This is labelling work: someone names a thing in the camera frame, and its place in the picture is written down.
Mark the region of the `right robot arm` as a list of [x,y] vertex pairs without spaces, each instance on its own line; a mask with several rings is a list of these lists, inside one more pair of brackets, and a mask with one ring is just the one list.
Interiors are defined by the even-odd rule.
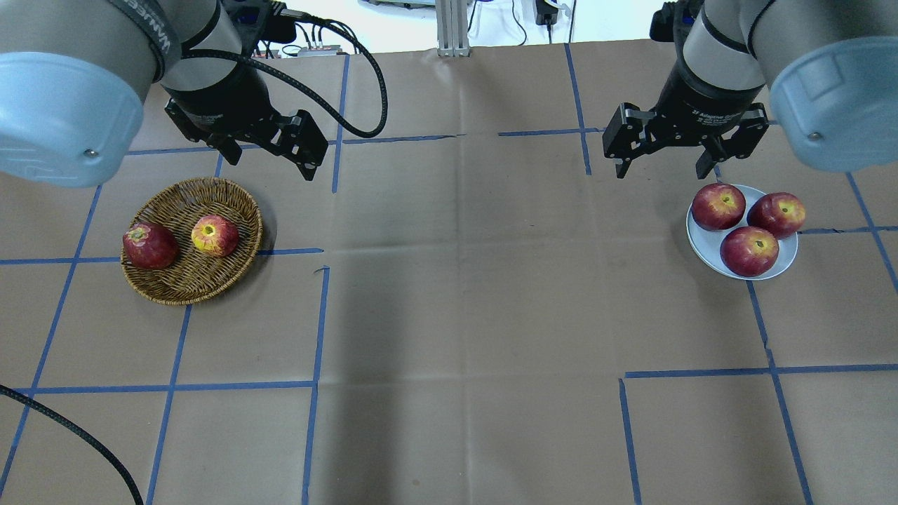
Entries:
[[817,170],[896,162],[894,1],[667,2],[649,37],[676,63],[654,107],[622,103],[603,131],[619,178],[638,157],[703,147],[703,179],[750,157],[770,122]]

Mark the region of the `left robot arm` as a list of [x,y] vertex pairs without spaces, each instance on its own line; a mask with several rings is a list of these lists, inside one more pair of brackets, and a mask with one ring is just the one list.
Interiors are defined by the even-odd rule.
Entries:
[[159,83],[189,142],[230,164],[253,144],[311,180],[328,141],[308,112],[272,106],[253,59],[261,41],[294,41],[289,14],[276,1],[4,1],[2,171],[61,187],[109,181]]

